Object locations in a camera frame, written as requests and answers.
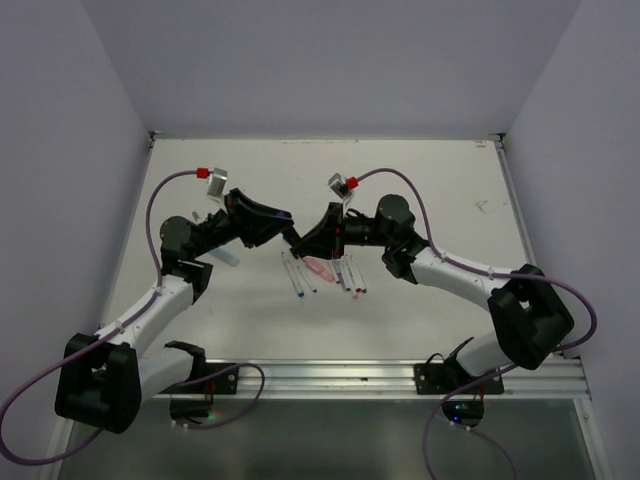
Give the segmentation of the clear white pen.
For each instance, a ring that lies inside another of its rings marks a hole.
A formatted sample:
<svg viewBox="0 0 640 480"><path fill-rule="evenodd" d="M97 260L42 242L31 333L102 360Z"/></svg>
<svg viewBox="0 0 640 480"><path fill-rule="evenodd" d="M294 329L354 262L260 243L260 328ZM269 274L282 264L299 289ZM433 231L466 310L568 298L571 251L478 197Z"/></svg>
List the clear white pen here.
<svg viewBox="0 0 640 480"><path fill-rule="evenodd" d="M339 284L341 285L341 287L343 288L344 291L350 292L351 291L351 287L348 283L348 281L345 279L342 267L341 267L341 263L339 259L334 259L332 261L332 265L333 268L335 270L336 273L336 277L337 280L339 282Z"/></svg>

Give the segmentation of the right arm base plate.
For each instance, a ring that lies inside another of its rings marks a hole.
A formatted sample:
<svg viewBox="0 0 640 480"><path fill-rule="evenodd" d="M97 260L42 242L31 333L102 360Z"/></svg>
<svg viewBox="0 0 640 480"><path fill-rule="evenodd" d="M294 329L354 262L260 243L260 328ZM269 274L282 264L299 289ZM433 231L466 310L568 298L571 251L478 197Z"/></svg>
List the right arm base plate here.
<svg viewBox="0 0 640 480"><path fill-rule="evenodd" d="M418 395L446 395L478 380L478 377L470 376L460 367L421 362L413 365L413 380ZM505 387L500 376L491 376L470 392L479 390L488 395L500 395L505 392Z"/></svg>

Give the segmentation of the pink highlighter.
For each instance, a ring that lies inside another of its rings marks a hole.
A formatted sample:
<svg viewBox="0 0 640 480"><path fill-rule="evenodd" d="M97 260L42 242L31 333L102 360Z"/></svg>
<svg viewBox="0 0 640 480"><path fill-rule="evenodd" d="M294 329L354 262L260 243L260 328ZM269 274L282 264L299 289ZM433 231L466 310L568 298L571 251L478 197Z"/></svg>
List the pink highlighter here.
<svg viewBox="0 0 640 480"><path fill-rule="evenodd" d="M336 278L332 271L320 260L313 257L303 257L302 261L312 273L319 276L324 281L331 284L336 282Z"/></svg>

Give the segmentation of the light blue highlighter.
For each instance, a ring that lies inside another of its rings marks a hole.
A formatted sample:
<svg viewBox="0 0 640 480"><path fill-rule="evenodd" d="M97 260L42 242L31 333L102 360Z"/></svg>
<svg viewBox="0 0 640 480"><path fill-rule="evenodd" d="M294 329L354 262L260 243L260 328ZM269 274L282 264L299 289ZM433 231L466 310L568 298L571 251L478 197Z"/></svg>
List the light blue highlighter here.
<svg viewBox="0 0 640 480"><path fill-rule="evenodd" d="M209 254L231 267L237 267L240 263L238 257L223 248L212 249L209 251Z"/></svg>

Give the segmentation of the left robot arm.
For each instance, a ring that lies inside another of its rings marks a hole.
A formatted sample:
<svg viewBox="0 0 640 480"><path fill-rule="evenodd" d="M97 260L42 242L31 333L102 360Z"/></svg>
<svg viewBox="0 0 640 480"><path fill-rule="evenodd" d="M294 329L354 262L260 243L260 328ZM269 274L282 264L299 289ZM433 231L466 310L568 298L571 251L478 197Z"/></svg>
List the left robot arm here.
<svg viewBox="0 0 640 480"><path fill-rule="evenodd" d="M239 189L226 194L221 208L200 222L182 216L165 220L159 284L117 320L68 341L55 413L120 434L149 398L174 387L201 390L209 380L203 348L170 341L152 358L146 351L208 288L213 267L200 256L236 239L247 248L258 247L293 226L291 213L254 202Z"/></svg>

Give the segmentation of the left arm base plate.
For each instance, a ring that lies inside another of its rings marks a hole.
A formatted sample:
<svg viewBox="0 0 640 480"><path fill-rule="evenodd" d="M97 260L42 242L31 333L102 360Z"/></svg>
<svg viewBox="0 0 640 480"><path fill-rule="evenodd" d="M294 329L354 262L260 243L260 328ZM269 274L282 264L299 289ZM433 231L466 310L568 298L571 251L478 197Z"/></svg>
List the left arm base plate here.
<svg viewBox="0 0 640 480"><path fill-rule="evenodd" d="M212 379L189 386L195 393L205 395L235 395L237 393L239 368L231 363L206 363L194 380L213 375Z"/></svg>

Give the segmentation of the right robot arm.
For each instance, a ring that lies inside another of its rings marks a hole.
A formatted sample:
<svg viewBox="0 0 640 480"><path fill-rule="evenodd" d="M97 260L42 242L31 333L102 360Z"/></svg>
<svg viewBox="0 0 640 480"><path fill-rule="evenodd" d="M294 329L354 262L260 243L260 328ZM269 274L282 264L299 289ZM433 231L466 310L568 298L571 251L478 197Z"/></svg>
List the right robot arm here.
<svg viewBox="0 0 640 480"><path fill-rule="evenodd" d="M448 390L468 392L482 376L511 364L535 370L573 330L571 314L540 269L526 264L495 274L484 266L465 270L460 260L437 255L414 224L400 195L384 196L372 217L332 202L319 223L293 241L291 252L337 260L348 246L380 247L382 261L395 278L443 290L487 311L491 332L463 341L441 363L426 369L426 378Z"/></svg>

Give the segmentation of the blue capped marker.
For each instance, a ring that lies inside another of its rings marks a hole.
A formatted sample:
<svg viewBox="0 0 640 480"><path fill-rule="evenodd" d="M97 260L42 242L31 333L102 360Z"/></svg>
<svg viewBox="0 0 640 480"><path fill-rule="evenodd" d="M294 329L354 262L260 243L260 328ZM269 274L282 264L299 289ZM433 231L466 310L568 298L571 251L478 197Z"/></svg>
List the blue capped marker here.
<svg viewBox="0 0 640 480"><path fill-rule="evenodd" d="M300 280L298 279L293 263L291 262L291 260L289 259L289 257L286 255L285 252L281 253L281 258L282 258L284 268L287 272L287 275L289 276L292 286L296 292L296 295L299 298L303 298L305 295L305 292L302 284L300 283Z"/></svg>

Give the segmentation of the purple black highlighter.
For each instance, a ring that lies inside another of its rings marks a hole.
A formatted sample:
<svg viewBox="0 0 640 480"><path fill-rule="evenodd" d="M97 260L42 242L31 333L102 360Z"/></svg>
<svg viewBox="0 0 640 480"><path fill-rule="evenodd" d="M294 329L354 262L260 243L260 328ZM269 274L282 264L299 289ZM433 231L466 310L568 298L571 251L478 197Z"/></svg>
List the purple black highlighter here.
<svg viewBox="0 0 640 480"><path fill-rule="evenodd" d="M282 231L282 237L290 246L295 246L301 239L293 226L289 226Z"/></svg>

